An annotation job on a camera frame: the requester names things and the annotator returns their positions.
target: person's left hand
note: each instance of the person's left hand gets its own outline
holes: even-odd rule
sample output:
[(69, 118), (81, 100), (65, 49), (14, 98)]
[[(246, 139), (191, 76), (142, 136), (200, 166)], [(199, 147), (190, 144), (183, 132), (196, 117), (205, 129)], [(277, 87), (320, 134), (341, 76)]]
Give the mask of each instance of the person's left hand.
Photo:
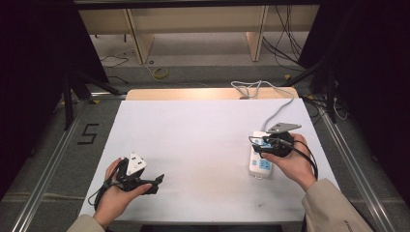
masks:
[[(109, 175), (120, 161), (121, 159), (119, 158), (108, 166), (105, 170), (105, 180), (109, 178)], [(132, 200), (134, 200), (137, 196), (142, 195), (150, 187), (151, 184), (146, 184), (132, 191), (125, 192), (116, 186), (112, 186), (103, 194), (93, 218), (102, 226), (103, 229), (106, 229), (114, 219), (124, 213)]]

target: power cord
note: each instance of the power cord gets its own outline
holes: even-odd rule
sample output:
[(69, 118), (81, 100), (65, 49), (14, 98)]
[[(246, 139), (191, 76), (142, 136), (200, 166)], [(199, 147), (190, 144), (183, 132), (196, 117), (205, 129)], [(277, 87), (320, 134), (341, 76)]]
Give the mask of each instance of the power cord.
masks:
[(347, 112), (344, 117), (340, 116), (340, 115), (338, 114), (338, 112), (337, 112), (337, 109), (336, 109), (336, 102), (337, 102), (337, 98), (334, 98), (334, 110), (335, 110), (335, 114), (337, 115), (337, 117), (338, 117), (339, 119), (341, 119), (341, 120), (346, 120), (347, 117), (349, 116), (349, 113)]
[[(115, 173), (118, 171), (118, 168), (120, 167), (120, 165), (122, 165), (124, 163), (124, 159), (121, 160), (114, 168), (114, 170), (111, 172), (111, 174), (109, 175), (109, 177), (104, 180), (102, 186), (94, 193), (92, 194), (90, 197), (88, 197), (88, 204), (94, 206), (94, 210), (97, 211), (97, 208), (99, 207), (100, 204), (100, 200), (103, 197), (103, 194), (111, 187), (113, 186), (117, 186), (117, 184), (112, 184), (112, 178), (114, 177)], [(96, 199), (94, 200), (94, 203), (91, 203), (91, 198), (93, 196), (96, 196)]]
[[(250, 99), (257, 99), (257, 95), (258, 95), (258, 93), (259, 93), (259, 88), (260, 88), (260, 86), (261, 86), (262, 84), (268, 84), (268, 85), (271, 86), (273, 89), (279, 90), (279, 91), (281, 91), (281, 92), (284, 92), (284, 93), (290, 95), (290, 97), (291, 97), (291, 99), (290, 99), (288, 102), (286, 102), (285, 104), (281, 105), (280, 108), (278, 109), (278, 111), (275, 112), (271, 117), (269, 117), (269, 118), (263, 123), (262, 130), (265, 131), (265, 130), (266, 130), (266, 125), (267, 125), (275, 116), (277, 116), (277, 115), (279, 114), (279, 112), (280, 112), (285, 106), (287, 106), (288, 104), (290, 104), (291, 102), (293, 102), (293, 100), (295, 99), (295, 97), (293, 96), (292, 93), (290, 93), (290, 92), (288, 92), (288, 91), (286, 91), (286, 90), (280, 89), (280, 88), (274, 86), (273, 84), (271, 84), (271, 83), (268, 82), (268, 81), (259, 80), (259, 81), (252, 82), (252, 83), (246, 83), (246, 82), (241, 82), (241, 81), (232, 81), (232, 82), (231, 82), (232, 87), (234, 87), (234, 88), (235, 88), (236, 90), (238, 90), (242, 95), (244, 95), (245, 97), (250, 98)], [(251, 88), (251, 87), (253, 87), (253, 86), (255, 86), (256, 91), (255, 91), (255, 93), (254, 93), (253, 95), (251, 95), (250, 92), (249, 92), (249, 88)]]
[(293, 51), (293, 54), (295, 55), (295, 57), (297, 59), (299, 59), (298, 57), (301, 55), (300, 49), (302, 49), (299, 44), (296, 42), (295, 38), (293, 37), (293, 33), (291, 31), (291, 21), (292, 21), (292, 7), (291, 6), (287, 6), (286, 8), (286, 22), (283, 23), (283, 19), (280, 16), (280, 13), (278, 11), (278, 6), (275, 6), (277, 13), (278, 13), (278, 17), (280, 19), (280, 23), (283, 27), (283, 33), (285, 32), (287, 37), (289, 38), (289, 42)]
[(262, 37), (263, 40), (263, 44), (265, 45), (265, 47), (272, 53), (274, 53), (275, 55), (277, 55), (280, 58), (292, 61), (295, 64), (298, 64), (298, 61), (292, 59), (290, 56), (286, 55), (283, 51), (279, 50), (276, 46), (273, 46), (271, 43), (268, 42), (268, 40), (265, 37)]
[[(308, 155), (306, 155), (305, 153), (303, 153), (302, 151), (300, 151), (299, 149), (295, 148), (295, 147), (293, 146), (293, 144), (290, 144), (288, 141), (282, 140), (282, 139), (280, 139), (280, 138), (252, 137), (252, 136), (250, 136), (250, 137), (249, 137), (249, 141), (250, 141), (250, 143), (252, 143), (253, 145), (259, 145), (259, 144), (256, 144), (256, 143), (254, 143), (254, 142), (252, 141), (253, 138), (259, 138), (259, 139), (262, 139), (262, 140), (264, 140), (265, 142), (271, 143), (271, 144), (276, 142), (276, 143), (279, 143), (280, 145), (282, 145), (282, 146), (284, 146), (284, 147), (287, 147), (287, 148), (293, 150), (294, 152), (296, 152), (297, 154), (299, 154), (300, 156), (302, 156), (305, 160), (307, 160), (307, 161), (310, 163), (310, 165), (311, 165), (311, 167), (312, 167), (312, 169), (313, 169), (314, 178), (315, 178), (316, 180), (318, 180), (319, 170), (318, 170), (318, 168), (317, 168), (316, 158), (314, 157), (313, 153), (311, 152), (310, 148), (308, 147), (308, 145), (307, 145), (306, 143), (304, 143), (304, 142), (302, 142), (302, 141), (299, 141), (299, 140), (294, 140), (294, 141), (293, 141), (293, 143), (298, 142), (298, 143), (303, 144), (303, 145), (307, 148), (307, 150), (309, 151), (309, 153), (310, 153), (310, 155), (311, 155), (311, 158), (310, 158)], [(307, 222), (306, 215), (304, 216), (304, 220), (303, 220), (303, 223), (302, 223), (302, 231), (303, 231), (303, 232), (308, 231), (308, 222)]]
[(107, 68), (114, 68), (114, 67), (117, 67), (117, 66), (119, 66), (119, 65), (122, 65), (122, 64), (124, 64), (124, 63), (126, 63), (126, 62), (129, 61), (129, 58), (127, 58), (127, 57), (118, 57), (118, 56), (115, 56), (115, 55), (108, 55), (108, 56), (106, 56), (105, 58), (101, 59), (100, 61), (104, 61), (104, 60), (106, 60), (106, 59), (109, 58), (109, 57), (121, 59), (121, 60), (124, 60), (124, 61), (123, 61), (123, 62), (120, 62), (120, 63), (117, 63), (117, 64), (115, 64), (115, 65), (113, 65), (113, 66), (106, 66)]

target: floor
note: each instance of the floor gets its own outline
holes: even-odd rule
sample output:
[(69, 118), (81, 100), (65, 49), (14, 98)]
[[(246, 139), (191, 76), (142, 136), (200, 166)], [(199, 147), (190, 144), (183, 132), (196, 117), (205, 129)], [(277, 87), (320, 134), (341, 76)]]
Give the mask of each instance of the floor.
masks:
[[(295, 33), (295, 38), (301, 47), (307, 35), (308, 33)], [(276, 44), (280, 33), (267, 33), (265, 37), (271, 44)], [(169, 78), (175, 78), (174, 82), (190, 82), (192, 86), (195, 86), (197, 82), (196, 77), (201, 81), (207, 81), (204, 73), (223, 80), (223, 83), (218, 83), (217, 80), (211, 82), (222, 86), (229, 84), (228, 80), (243, 73), (257, 76), (253, 76), (250, 80), (265, 79), (265, 76), (272, 78), (266, 75), (271, 72), (269, 70), (271, 68), (283, 65), (293, 69), (281, 68), (280, 72), (273, 73), (275, 76), (273, 81), (281, 83), (285, 80), (286, 75), (294, 76), (298, 73), (294, 70), (300, 69), (291, 61), (276, 59), (266, 46), (261, 49), (259, 61), (252, 62), (244, 33), (156, 35), (146, 66), (138, 64), (131, 38), (128, 37), (126, 42), (124, 42), (124, 35), (98, 35), (97, 37), (90, 36), (90, 38), (107, 75), (112, 75), (111, 84), (125, 89), (135, 86), (156, 88), (159, 83), (152, 79), (147, 69), (169, 69), (173, 74)], [(294, 58), (289, 41), (282, 39), (278, 48)], [(191, 73), (191, 76), (178, 79), (174, 77), (178, 73), (180, 75)], [(120, 78), (124, 78), (130, 84), (125, 84)], [(309, 78), (297, 84), (296, 88), (301, 95), (308, 94), (308, 84)], [(92, 92), (102, 92), (95, 86), (89, 87)], [(98, 164), (104, 143), (109, 136), (110, 127), (115, 120), (115, 112), (122, 99), (108, 96), (106, 98), (94, 97), (93, 100), (87, 102), (86, 105), (83, 105), (83, 102), (77, 103), (77, 112), (82, 112), (82, 108), (85, 112), (78, 113), (79, 120), (72, 135), (63, 130), (64, 105), (56, 106), (55, 114), (42, 134), (41, 142), (36, 147), (35, 156), (25, 163), (18, 178), (0, 204), (2, 221), (0, 231), (13, 230), (18, 218), (26, 216), (22, 214), (26, 212), (24, 207), (27, 207), (30, 196), (34, 195), (36, 189), (39, 188), (39, 180), (44, 179), (42, 176), (44, 170), (48, 169), (53, 175), (44, 185), (42, 197), (35, 201), (36, 204), (30, 205), (34, 209), (33, 214), (28, 215), (24, 226), (27, 227), (27, 231), (64, 231), (73, 223), (78, 209), (86, 200), (84, 192), (88, 190), (92, 178), (90, 173), (94, 172)], [(378, 163), (371, 158), (371, 151), (361, 137), (360, 129), (354, 118), (348, 117), (343, 120), (345, 112), (340, 111), (337, 124), (334, 125), (329, 122), (321, 107), (307, 103), (307, 110), (312, 114), (312, 123), (315, 125), (340, 184), (340, 189), (346, 197), (364, 213), (377, 231), (410, 231), (410, 210)], [(83, 128), (90, 124), (98, 125), (95, 130), (99, 136), (96, 137), (93, 146), (78, 145), (79, 141), (84, 139)], [(54, 157), (60, 152), (58, 148), (61, 148), (61, 158)], [(53, 160), (56, 166), (51, 168), (49, 164)], [(357, 170), (360, 170), (361, 174), (352, 174)], [(380, 211), (372, 210), (373, 206)], [(283, 230), (285, 232), (300, 231), (300, 226), (300, 223), (284, 224)], [(138, 225), (135, 224), (114, 223), (111, 229), (137, 231), (137, 228)]]

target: wire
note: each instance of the wire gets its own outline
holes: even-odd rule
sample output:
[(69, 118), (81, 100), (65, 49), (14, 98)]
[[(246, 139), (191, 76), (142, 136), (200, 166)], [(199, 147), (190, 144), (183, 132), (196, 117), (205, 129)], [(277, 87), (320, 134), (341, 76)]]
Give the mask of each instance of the wire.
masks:
[(309, 117), (309, 118), (315, 118), (315, 117), (317, 117), (317, 116), (319, 115), (319, 108), (318, 108), (318, 106), (317, 106), (314, 102), (312, 102), (312, 101), (304, 101), (304, 102), (313, 105), (314, 108), (316, 109), (315, 114), (314, 114), (314, 115), (310, 115), (310, 114), (309, 114), (308, 117)]
[(278, 57), (280, 57), (280, 58), (283, 58), (283, 59), (287, 59), (287, 60), (290, 60), (290, 61), (292, 61), (292, 62), (294, 62), (294, 63), (298, 63), (296, 60), (294, 60), (294, 59), (292, 59), (290, 56), (288, 56), (288, 55), (286, 55), (284, 52), (282, 52), (282, 51), (280, 51), (277, 47), (274, 47), (271, 43), (269, 43), (268, 42), (268, 40), (266, 40), (266, 38), (265, 37), (262, 37), (262, 39), (263, 39), (263, 44), (266, 46), (266, 48), (268, 48), (268, 50), (270, 51), (270, 52), (272, 52), (272, 53), (274, 53), (275, 54), (275, 52), (278, 52), (278, 53), (280, 53), (282, 56), (280, 56), (280, 55), (277, 55)]
[(203, 83), (199, 83), (199, 82), (176, 82), (176, 81), (169, 81), (169, 80), (159, 80), (156, 78), (156, 76), (153, 74), (153, 72), (148, 68), (147, 65), (143, 64), (143, 66), (148, 70), (148, 72), (150, 73), (150, 75), (154, 78), (154, 80), (156, 80), (157, 82), (163, 82), (163, 83), (171, 83), (171, 84), (181, 84), (181, 85), (190, 85), (190, 84), (198, 84), (198, 85), (202, 85), (205, 86), (207, 88), (212, 88), (211, 86), (207, 85), (207, 84), (203, 84)]
[[(281, 38), (283, 37), (283, 33), (284, 33), (284, 31), (282, 31), (282, 33), (280, 34), (280, 37), (279, 37), (279, 39), (278, 39), (278, 42), (277, 42), (276, 47), (278, 47), (278, 45), (279, 45), (279, 43), (280, 43), (280, 40), (281, 40)], [(275, 61), (278, 63), (278, 65), (280, 65), (281, 67), (284, 67), (284, 68), (286, 68), (286, 69), (293, 70), (293, 69), (291, 69), (291, 68), (285, 67), (284, 65), (282, 65), (282, 64), (280, 63), (280, 61), (278, 60), (278, 55), (277, 55), (276, 51), (274, 52), (274, 55), (275, 55)]]
[(292, 25), (292, 6), (287, 6), (287, 20), (289, 21), (288, 26), (287, 26), (287, 35), (289, 37), (290, 43), (294, 46), (295, 50), (297, 51), (298, 55), (301, 56), (300, 49), (302, 49), (298, 42), (295, 40), (295, 37), (293, 36), (293, 31), (291, 29)]
[(304, 143), (304, 142), (302, 142), (302, 141), (294, 140), (293, 142), (294, 142), (294, 143), (295, 143), (295, 142), (302, 143), (302, 144), (307, 148), (308, 152), (310, 153), (311, 157), (313, 158), (313, 162), (314, 162), (313, 170), (315, 169), (314, 177), (316, 177), (316, 180), (317, 180), (318, 175), (319, 175), (318, 168), (317, 168), (317, 162), (316, 162), (316, 158), (314, 157), (314, 155), (313, 155), (313, 153), (311, 152), (310, 148), (308, 147), (308, 145), (307, 145), (306, 143)]
[[(271, 86), (273, 89), (279, 90), (279, 91), (284, 92), (284, 93), (286, 93), (286, 94), (288, 94), (288, 95), (291, 96), (291, 99), (290, 99), (288, 102), (286, 102), (285, 104), (281, 105), (280, 108), (278, 109), (278, 111), (275, 112), (271, 117), (269, 117), (269, 118), (263, 123), (262, 130), (265, 131), (265, 130), (266, 130), (266, 125), (267, 125), (275, 116), (277, 116), (277, 115), (280, 113), (280, 111), (281, 111), (285, 106), (287, 106), (288, 104), (290, 104), (291, 102), (293, 102), (293, 100), (295, 99), (295, 97), (293, 96), (292, 93), (290, 93), (290, 92), (288, 92), (288, 91), (286, 91), (286, 90), (280, 89), (280, 88), (274, 86), (273, 84), (269, 83), (268, 81), (259, 80), (259, 81), (253, 82), (253, 83), (246, 83), (246, 82), (241, 82), (241, 81), (232, 81), (232, 82), (231, 82), (232, 87), (234, 87), (234, 88), (235, 88), (236, 90), (238, 90), (242, 95), (244, 95), (245, 97), (248, 97), (248, 98), (257, 98), (257, 95), (258, 95), (258, 93), (259, 93), (259, 88), (260, 88), (261, 84), (268, 84), (268, 85)], [(252, 87), (252, 86), (255, 86), (255, 85), (256, 85), (256, 91), (255, 91), (255, 93), (254, 93), (253, 95), (251, 95), (251, 94), (249, 93), (249, 88)]]
[(326, 111), (324, 111), (321, 115), (320, 115), (320, 117), (318, 118), (318, 119), (316, 119), (316, 121), (313, 123), (313, 125), (316, 125), (317, 124), (317, 122), (319, 122), (319, 120), (323, 117), (323, 115), (325, 115), (327, 112)]
[(289, 12), (286, 11), (286, 12), (287, 12), (286, 23), (283, 23), (283, 19), (282, 19), (282, 17), (280, 16), (280, 13), (279, 13), (279, 10), (278, 10), (278, 6), (275, 6), (275, 9), (277, 10), (277, 14), (278, 14), (278, 17), (279, 17), (279, 20), (280, 20), (280, 24), (282, 25), (282, 28), (283, 28), (282, 34), (281, 34), (281, 36), (280, 36), (280, 39), (281, 39), (281, 37), (283, 36), (283, 34), (286, 33), (287, 37), (289, 38), (289, 41), (290, 41), (290, 45), (291, 45), (293, 54), (295, 55), (296, 59), (298, 59), (298, 57), (297, 57), (296, 54), (295, 54), (294, 48), (293, 48), (292, 40), (290, 40), (290, 36), (289, 36), (288, 31), (287, 31), (287, 28), (286, 28), (286, 27), (288, 26), (288, 23), (289, 23)]
[(336, 102), (337, 102), (337, 98), (334, 98), (334, 110), (335, 110), (335, 114), (337, 115), (337, 117), (338, 117), (339, 119), (341, 119), (341, 120), (346, 120), (347, 117), (349, 116), (349, 113), (347, 112), (344, 117), (341, 117), (341, 116), (338, 114), (338, 112), (337, 112)]
[[(124, 159), (121, 160), (114, 168), (114, 170), (112, 170), (111, 174), (109, 175), (109, 177), (104, 180), (102, 186), (96, 191), (94, 192), (94, 194), (92, 194), (90, 197), (88, 197), (88, 204), (94, 206), (94, 209), (97, 210), (97, 207), (99, 206), (100, 200), (103, 197), (103, 194), (111, 187), (113, 186), (118, 186), (118, 184), (112, 184), (112, 178), (114, 177), (115, 173), (117, 172), (118, 168), (120, 167), (120, 165), (122, 165), (124, 163)], [(91, 198), (93, 196), (96, 196), (96, 199), (94, 200), (94, 204), (91, 203)]]
[(106, 59), (109, 58), (109, 57), (113, 57), (113, 58), (117, 58), (117, 59), (122, 59), (122, 60), (125, 60), (125, 61), (120, 62), (120, 63), (118, 63), (118, 64), (115, 64), (115, 65), (113, 65), (113, 66), (106, 66), (107, 68), (114, 68), (114, 67), (117, 67), (117, 66), (119, 66), (119, 65), (122, 65), (122, 64), (126, 63), (127, 61), (129, 61), (129, 58), (127, 58), (127, 57), (118, 57), (118, 56), (115, 56), (115, 55), (108, 55), (108, 56), (106, 56), (105, 58), (101, 59), (100, 61), (104, 61), (104, 60), (106, 60)]

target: metal rail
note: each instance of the metal rail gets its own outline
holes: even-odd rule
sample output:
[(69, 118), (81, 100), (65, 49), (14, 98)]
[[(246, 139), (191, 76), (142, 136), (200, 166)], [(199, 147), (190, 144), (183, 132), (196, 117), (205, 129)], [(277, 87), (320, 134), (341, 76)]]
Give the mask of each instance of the metal rail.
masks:
[(78, 120), (81, 117), (82, 112), (85, 110), (87, 104), (88, 101), (80, 101), (78, 103), (77, 111), (73, 118), (73, 123), (67, 130), (64, 131), (40, 180), (37, 182), (33, 192), (30, 194), (29, 199), (27, 200), (22, 211), (18, 215), (15, 221), (15, 226), (13, 227), (13, 232), (27, 231), (28, 226), (31, 223), (31, 220), (34, 217), (34, 214), (36, 213), (37, 209), (40, 206), (40, 203), (42, 202), (44, 193), (47, 190), (52, 177), (54, 176), (58, 164), (64, 156), (64, 153), (70, 143), (70, 140), (73, 137), (73, 132), (75, 131)]
[(394, 232), (395, 226), (390, 220), (386, 209), (381, 203), (376, 192), (371, 187), (365, 173), (363, 172), (360, 165), (357, 163), (353, 152), (350, 150), (349, 146), (346, 143), (343, 135), (338, 129), (337, 124), (333, 124), (332, 120), (325, 114), (324, 121), (326, 127), (331, 133), (332, 138), (334, 139), (337, 148), (340, 151), (341, 156), (343, 157), (344, 162), (346, 163), (347, 168), (349, 169), (350, 174), (355, 181), (359, 192), (361, 193), (364, 201), (366, 202), (370, 213), (372, 214), (379, 231)]

